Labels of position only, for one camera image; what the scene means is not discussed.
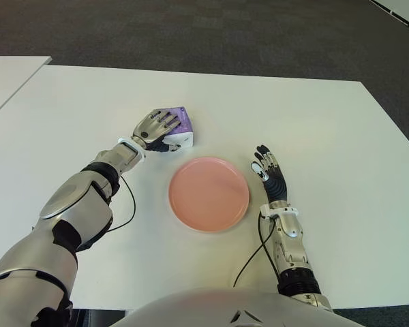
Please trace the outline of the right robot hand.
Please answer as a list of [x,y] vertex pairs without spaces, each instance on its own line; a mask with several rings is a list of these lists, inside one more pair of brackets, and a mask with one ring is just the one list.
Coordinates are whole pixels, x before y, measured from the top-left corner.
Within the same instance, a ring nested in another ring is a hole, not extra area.
[[265,145],[260,145],[256,147],[254,155],[257,161],[250,166],[262,181],[269,203],[287,201],[286,181],[274,154]]

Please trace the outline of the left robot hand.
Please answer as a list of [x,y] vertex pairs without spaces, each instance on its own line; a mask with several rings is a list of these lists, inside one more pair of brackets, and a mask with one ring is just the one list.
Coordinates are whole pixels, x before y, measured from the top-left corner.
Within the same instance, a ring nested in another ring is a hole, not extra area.
[[132,140],[147,151],[174,152],[179,150],[181,146],[179,144],[166,144],[164,138],[180,124],[176,114],[163,110],[153,110],[137,124],[132,134]]

